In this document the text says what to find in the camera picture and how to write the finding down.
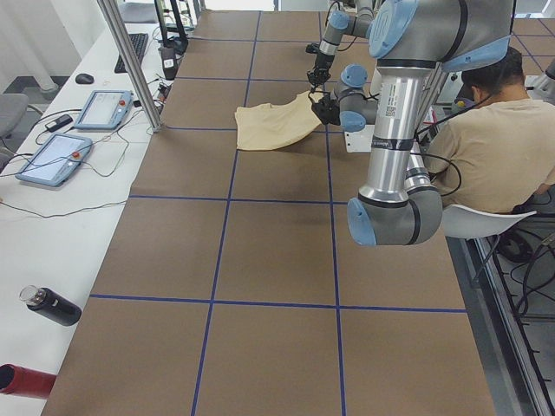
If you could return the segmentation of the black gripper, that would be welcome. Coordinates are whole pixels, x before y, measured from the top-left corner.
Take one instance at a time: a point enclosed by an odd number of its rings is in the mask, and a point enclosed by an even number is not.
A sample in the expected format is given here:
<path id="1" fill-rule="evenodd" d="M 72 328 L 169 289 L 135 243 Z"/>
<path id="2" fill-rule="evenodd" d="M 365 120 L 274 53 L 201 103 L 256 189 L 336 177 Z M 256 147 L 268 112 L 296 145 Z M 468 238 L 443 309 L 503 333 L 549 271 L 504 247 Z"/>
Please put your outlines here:
<path id="1" fill-rule="evenodd" d="M 330 78 L 330 68 L 334 60 L 333 55 L 322 52 L 316 54 L 314 66 L 307 72 L 307 78 L 312 87 L 322 86 Z"/>
<path id="2" fill-rule="evenodd" d="M 324 95 L 318 101 L 311 100 L 311 110 L 323 125 L 340 126 L 340 107 L 337 100 Z"/>

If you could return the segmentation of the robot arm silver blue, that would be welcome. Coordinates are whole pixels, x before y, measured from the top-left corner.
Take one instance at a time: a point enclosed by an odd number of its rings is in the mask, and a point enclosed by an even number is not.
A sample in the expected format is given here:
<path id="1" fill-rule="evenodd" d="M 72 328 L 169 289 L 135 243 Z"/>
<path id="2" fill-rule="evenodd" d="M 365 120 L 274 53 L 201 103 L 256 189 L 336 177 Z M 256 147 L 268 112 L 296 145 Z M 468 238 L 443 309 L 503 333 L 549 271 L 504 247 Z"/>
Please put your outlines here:
<path id="1" fill-rule="evenodd" d="M 323 123 L 346 132 L 374 128 L 368 177 L 348 203 L 349 231 L 361 245 L 419 244 L 437 231 L 441 196 L 431 184 L 415 143 L 428 111 L 422 99 L 435 69 L 452 73 L 482 68 L 506 54 L 515 4 L 512 1 L 372 1 L 356 13 L 330 14 L 314 68 L 313 87 L 329 79 L 344 36 L 365 38 L 382 78 L 377 101 L 364 95 L 364 67 L 351 64 L 329 98 L 312 108 Z"/>
<path id="2" fill-rule="evenodd" d="M 306 53 L 316 56 L 314 66 L 307 72 L 313 88 L 322 86 L 330 78 L 330 68 L 344 36 L 369 39 L 381 2 L 356 0 L 343 1 L 343 4 L 354 7 L 356 12 L 350 14 L 340 7 L 330 12 L 320 43 L 310 43 L 305 48 Z"/>

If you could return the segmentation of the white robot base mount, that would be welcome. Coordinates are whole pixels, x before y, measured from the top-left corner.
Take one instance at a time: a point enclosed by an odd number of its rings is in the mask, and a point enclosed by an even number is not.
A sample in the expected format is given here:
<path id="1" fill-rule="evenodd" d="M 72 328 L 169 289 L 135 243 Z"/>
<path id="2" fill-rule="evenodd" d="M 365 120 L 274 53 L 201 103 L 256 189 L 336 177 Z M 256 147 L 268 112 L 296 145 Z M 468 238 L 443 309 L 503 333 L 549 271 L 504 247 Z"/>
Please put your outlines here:
<path id="1" fill-rule="evenodd" d="M 370 153 L 374 132 L 364 129 L 359 132 L 345 132 L 343 134 L 348 153 Z"/>

